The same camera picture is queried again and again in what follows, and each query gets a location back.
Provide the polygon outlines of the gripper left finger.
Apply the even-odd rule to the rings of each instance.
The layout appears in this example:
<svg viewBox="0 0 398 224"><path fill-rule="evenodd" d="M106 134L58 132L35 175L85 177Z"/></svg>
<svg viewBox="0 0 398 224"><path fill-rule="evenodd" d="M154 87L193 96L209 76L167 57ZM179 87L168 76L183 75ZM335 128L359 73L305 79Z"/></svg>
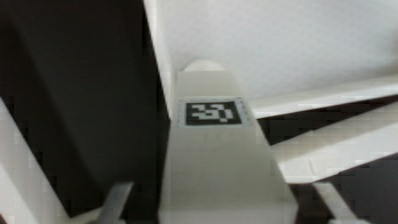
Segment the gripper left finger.
<svg viewBox="0 0 398 224"><path fill-rule="evenodd" d="M158 224L158 183L115 182L92 224Z"/></svg>

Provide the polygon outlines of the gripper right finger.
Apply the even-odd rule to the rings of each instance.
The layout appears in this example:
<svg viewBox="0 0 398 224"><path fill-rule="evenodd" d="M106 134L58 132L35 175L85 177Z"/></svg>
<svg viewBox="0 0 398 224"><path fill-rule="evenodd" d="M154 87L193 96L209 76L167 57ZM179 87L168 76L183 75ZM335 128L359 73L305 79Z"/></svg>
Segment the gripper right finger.
<svg viewBox="0 0 398 224"><path fill-rule="evenodd" d="M293 184L296 224L371 224L357 217L330 182Z"/></svg>

